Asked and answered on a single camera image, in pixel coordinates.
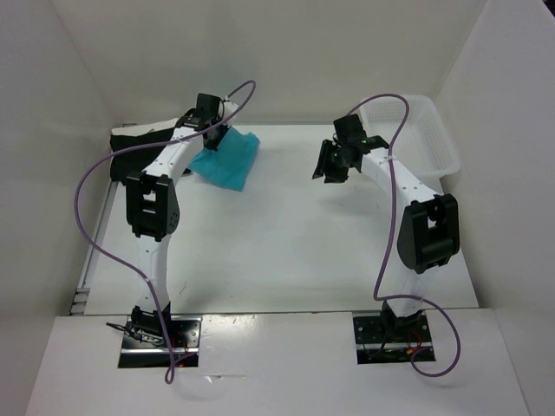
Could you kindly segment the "cyan t shirt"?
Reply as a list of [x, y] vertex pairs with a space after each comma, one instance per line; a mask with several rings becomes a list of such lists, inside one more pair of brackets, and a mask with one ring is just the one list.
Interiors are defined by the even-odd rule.
[[260, 140], [255, 134], [243, 134], [231, 128], [217, 150], [204, 148], [188, 168], [212, 185], [242, 192], [259, 145]]

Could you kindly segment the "black t shirt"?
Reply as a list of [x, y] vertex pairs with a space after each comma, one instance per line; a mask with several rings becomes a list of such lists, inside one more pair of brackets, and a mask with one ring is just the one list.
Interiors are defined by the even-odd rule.
[[141, 136], [111, 135], [110, 146], [115, 156], [110, 162], [109, 174], [114, 182], [123, 185], [133, 172], [145, 173], [148, 177], [168, 177], [176, 184], [190, 162], [202, 149], [202, 139], [183, 139], [193, 130], [188, 127], [167, 129]]

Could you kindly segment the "white t shirt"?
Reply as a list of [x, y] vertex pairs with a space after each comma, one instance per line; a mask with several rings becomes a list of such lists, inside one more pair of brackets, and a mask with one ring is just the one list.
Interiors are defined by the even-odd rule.
[[164, 120], [149, 124], [128, 124], [123, 127], [116, 127], [111, 130], [112, 135], [123, 135], [123, 136], [141, 136], [143, 134], [167, 130], [167, 129], [174, 129], [175, 124], [177, 122], [177, 118], [173, 118], [170, 120]]

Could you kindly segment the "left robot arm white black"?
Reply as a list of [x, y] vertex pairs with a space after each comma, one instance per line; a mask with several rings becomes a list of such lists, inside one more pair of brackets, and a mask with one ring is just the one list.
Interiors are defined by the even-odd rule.
[[172, 234], [180, 221], [175, 190], [193, 158], [203, 149], [215, 150], [229, 130], [219, 125], [238, 105], [228, 98], [199, 94], [196, 106], [176, 122], [171, 140], [215, 128], [179, 144], [165, 146], [154, 160], [126, 179], [127, 223], [138, 246], [138, 269], [147, 277], [147, 287], [132, 310], [128, 330], [142, 334], [153, 346], [167, 344], [173, 335], [167, 291], [167, 256]]

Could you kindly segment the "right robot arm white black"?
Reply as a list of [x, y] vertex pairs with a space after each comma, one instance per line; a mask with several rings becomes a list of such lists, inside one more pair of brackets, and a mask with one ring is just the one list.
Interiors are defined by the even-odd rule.
[[377, 282], [393, 277], [398, 287], [381, 298], [380, 330], [400, 340], [418, 322], [431, 282], [460, 249], [458, 203], [424, 185], [390, 152], [380, 136], [368, 136], [358, 115], [333, 122], [335, 133], [324, 140], [314, 178], [345, 182], [352, 169], [362, 173], [391, 198], [394, 228], [386, 243], [386, 261]]

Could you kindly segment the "white plastic basket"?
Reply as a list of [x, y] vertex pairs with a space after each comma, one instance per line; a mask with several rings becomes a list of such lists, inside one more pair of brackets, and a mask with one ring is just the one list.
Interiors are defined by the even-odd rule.
[[398, 128], [394, 156], [420, 179], [441, 179], [460, 170], [460, 160], [433, 101], [408, 95], [408, 105], [384, 97], [360, 107], [363, 128], [370, 136], [391, 141]]

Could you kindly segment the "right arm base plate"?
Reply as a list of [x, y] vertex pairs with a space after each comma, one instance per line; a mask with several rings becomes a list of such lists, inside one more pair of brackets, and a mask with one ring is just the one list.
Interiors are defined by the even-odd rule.
[[409, 329], [387, 334], [378, 313], [353, 315], [356, 358], [359, 365], [435, 361], [432, 337], [425, 315]]

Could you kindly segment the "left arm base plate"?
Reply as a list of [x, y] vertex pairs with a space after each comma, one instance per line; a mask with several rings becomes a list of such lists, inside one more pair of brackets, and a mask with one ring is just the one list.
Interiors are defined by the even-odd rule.
[[[201, 316], [174, 315], [169, 325], [170, 341], [177, 367], [199, 365]], [[127, 319], [124, 329], [118, 368], [163, 368], [170, 364], [170, 354], [162, 335], [152, 335], [142, 329], [131, 329]]]

